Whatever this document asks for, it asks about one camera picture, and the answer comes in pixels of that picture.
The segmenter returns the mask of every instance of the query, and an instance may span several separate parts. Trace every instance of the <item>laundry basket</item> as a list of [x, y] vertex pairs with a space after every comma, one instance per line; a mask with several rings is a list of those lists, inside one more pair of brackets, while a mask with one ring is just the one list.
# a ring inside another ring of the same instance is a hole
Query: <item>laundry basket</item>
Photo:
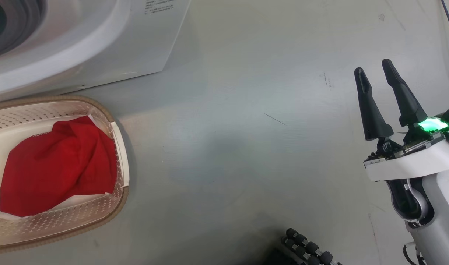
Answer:
[[0, 219], [0, 253], [52, 243], [104, 225], [123, 208], [129, 182], [128, 159], [120, 130], [98, 102], [81, 96], [54, 96], [0, 103], [0, 184], [8, 153], [19, 142], [51, 131], [57, 121], [89, 114], [115, 142], [118, 172], [115, 191], [79, 196], [52, 210], [15, 221]]

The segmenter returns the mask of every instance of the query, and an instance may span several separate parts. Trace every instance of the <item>red towel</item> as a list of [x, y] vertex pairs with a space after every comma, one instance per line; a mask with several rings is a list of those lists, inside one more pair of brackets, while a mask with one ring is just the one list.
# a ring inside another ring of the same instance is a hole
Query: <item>red towel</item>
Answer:
[[113, 193], [116, 176], [115, 144], [88, 116], [56, 122], [10, 151], [0, 211], [24, 217], [73, 195]]

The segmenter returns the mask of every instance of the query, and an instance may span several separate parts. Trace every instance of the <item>green led light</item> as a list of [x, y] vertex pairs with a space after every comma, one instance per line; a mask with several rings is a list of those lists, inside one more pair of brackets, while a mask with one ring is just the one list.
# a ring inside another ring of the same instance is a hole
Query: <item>green led light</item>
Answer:
[[418, 124], [424, 131], [437, 131], [448, 127], [447, 123], [441, 122], [438, 118], [427, 118], [425, 121]]

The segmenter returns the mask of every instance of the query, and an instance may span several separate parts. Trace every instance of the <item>washing machine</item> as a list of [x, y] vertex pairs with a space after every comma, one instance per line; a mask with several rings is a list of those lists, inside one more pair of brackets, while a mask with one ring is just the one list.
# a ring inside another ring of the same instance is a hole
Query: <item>washing machine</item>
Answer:
[[190, 0], [0, 0], [0, 101], [164, 68]]

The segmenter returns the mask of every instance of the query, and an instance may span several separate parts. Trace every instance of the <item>gray floor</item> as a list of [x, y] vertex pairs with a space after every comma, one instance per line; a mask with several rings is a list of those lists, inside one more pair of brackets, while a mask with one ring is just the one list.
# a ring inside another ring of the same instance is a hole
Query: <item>gray floor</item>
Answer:
[[411, 237], [362, 165], [375, 143], [353, 78], [365, 69], [402, 131], [386, 57], [428, 114], [448, 109], [440, 1], [193, 0], [164, 71], [77, 93], [122, 127], [123, 211], [0, 264], [257, 264], [288, 227], [344, 264], [404, 264]]

